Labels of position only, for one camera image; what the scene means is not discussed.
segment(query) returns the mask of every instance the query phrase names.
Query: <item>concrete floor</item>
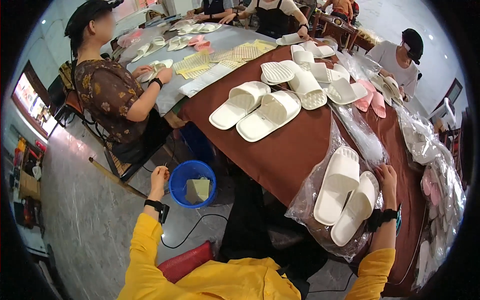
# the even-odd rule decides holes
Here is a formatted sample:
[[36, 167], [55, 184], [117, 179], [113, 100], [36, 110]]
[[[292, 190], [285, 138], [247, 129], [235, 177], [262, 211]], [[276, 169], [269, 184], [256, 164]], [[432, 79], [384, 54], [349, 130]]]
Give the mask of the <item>concrete floor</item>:
[[[176, 156], [182, 145], [176, 141]], [[93, 157], [107, 166], [100, 144], [76, 118], [67, 128], [57, 127], [49, 138], [43, 160], [42, 203], [45, 219], [45, 242], [55, 253], [57, 268], [73, 299], [114, 299], [124, 285], [129, 264], [129, 246], [133, 227], [142, 211], [143, 199], [112, 183], [91, 163]], [[159, 150], [152, 158], [161, 165], [170, 157]], [[154, 163], [149, 161], [147, 168]], [[198, 219], [208, 213], [228, 217], [233, 189], [228, 178], [219, 178], [219, 195], [215, 206], [199, 209], [182, 208], [169, 194], [163, 202], [170, 206], [168, 222], [163, 226], [164, 242], [179, 244]], [[132, 178], [131, 185], [148, 194], [150, 173], [144, 169]], [[205, 240], [221, 241], [225, 220], [205, 217], [187, 241], [177, 249], [158, 247], [158, 263], [186, 252]], [[345, 264], [329, 261], [309, 281], [311, 291], [344, 289], [351, 271]], [[347, 291], [356, 276], [353, 276]], [[343, 299], [346, 292], [313, 293], [307, 299]]]

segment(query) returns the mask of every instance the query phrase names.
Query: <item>black cap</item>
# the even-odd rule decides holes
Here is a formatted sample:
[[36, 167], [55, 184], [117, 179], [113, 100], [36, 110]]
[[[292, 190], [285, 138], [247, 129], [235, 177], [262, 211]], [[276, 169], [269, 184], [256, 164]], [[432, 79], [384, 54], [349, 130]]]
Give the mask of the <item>black cap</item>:
[[410, 47], [410, 50], [407, 52], [408, 57], [419, 65], [420, 58], [423, 55], [423, 40], [421, 36], [415, 29], [409, 28], [402, 32], [402, 39]]
[[65, 36], [72, 38], [72, 36], [81, 34], [90, 21], [94, 20], [99, 13], [109, 11], [116, 8], [123, 3], [123, 0], [116, 0], [107, 2], [103, 0], [88, 0], [80, 5], [68, 20], [65, 28]]

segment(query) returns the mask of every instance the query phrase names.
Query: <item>red chair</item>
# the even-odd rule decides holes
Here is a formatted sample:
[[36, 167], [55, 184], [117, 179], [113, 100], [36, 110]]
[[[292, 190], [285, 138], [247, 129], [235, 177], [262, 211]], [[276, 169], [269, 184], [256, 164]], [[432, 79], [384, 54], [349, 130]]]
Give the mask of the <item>red chair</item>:
[[195, 249], [162, 262], [157, 268], [168, 281], [176, 283], [210, 260], [213, 260], [212, 247], [210, 241], [206, 241]]

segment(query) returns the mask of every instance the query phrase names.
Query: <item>pink slipper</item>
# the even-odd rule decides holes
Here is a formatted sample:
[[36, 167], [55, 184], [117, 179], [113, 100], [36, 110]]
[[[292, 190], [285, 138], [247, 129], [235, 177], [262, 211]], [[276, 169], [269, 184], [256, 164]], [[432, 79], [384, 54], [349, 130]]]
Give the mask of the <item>pink slipper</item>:
[[363, 79], [358, 79], [358, 83], [363, 85], [367, 90], [371, 91], [372, 93], [376, 91], [375, 87], [370, 81], [366, 81]]
[[432, 184], [432, 193], [430, 194], [430, 200], [432, 201], [433, 205], [437, 206], [440, 202], [440, 198], [440, 188], [438, 187], [438, 184], [434, 183]]
[[193, 46], [193, 45], [196, 45], [198, 43], [200, 43], [201, 41], [204, 40], [204, 35], [197, 35], [197, 36], [194, 36], [190, 39], [190, 41], [188, 42], [188, 46]]
[[432, 193], [432, 178], [430, 177], [430, 169], [426, 169], [423, 173], [423, 178], [421, 180], [423, 186], [423, 192], [426, 196], [429, 196]]
[[214, 52], [214, 50], [210, 47], [210, 42], [209, 41], [199, 42], [199, 43], [195, 44], [194, 48], [197, 51], [202, 51], [204, 49], [207, 49], [208, 54], [212, 54]]
[[377, 116], [379, 116], [380, 118], [383, 119], [387, 116], [387, 113], [385, 111], [384, 96], [377, 91], [373, 93], [372, 108], [375, 114], [377, 114]]
[[372, 99], [373, 93], [369, 89], [367, 89], [367, 95], [353, 102], [353, 105], [355, 105], [361, 111], [366, 112], [368, 110], [368, 107], [370, 106], [370, 103], [372, 102]]

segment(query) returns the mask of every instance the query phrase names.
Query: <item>white shirt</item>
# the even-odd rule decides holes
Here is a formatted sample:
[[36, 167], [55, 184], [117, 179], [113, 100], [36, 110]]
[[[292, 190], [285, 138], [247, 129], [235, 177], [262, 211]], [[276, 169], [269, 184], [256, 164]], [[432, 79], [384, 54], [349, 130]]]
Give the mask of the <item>white shirt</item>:
[[[260, 0], [258, 6], [266, 10], [271, 10], [278, 6], [279, 1], [280, 0], [265, 2], [264, 0]], [[252, 0], [245, 11], [248, 13], [257, 12], [257, 10], [255, 9], [257, 7], [257, 2], [258, 0]], [[280, 10], [283, 11], [283, 13], [287, 16], [291, 16], [294, 12], [299, 11], [300, 9], [297, 7], [295, 2], [293, 2], [293, 0], [282, 0], [282, 4], [280, 4]]]
[[414, 62], [411, 62], [410, 66], [406, 69], [400, 67], [396, 61], [397, 47], [398, 45], [392, 42], [383, 41], [373, 47], [367, 55], [381, 65], [387, 72], [390, 72], [395, 76], [398, 86], [403, 86], [403, 90], [410, 101], [413, 98], [415, 88], [417, 87], [419, 69]]

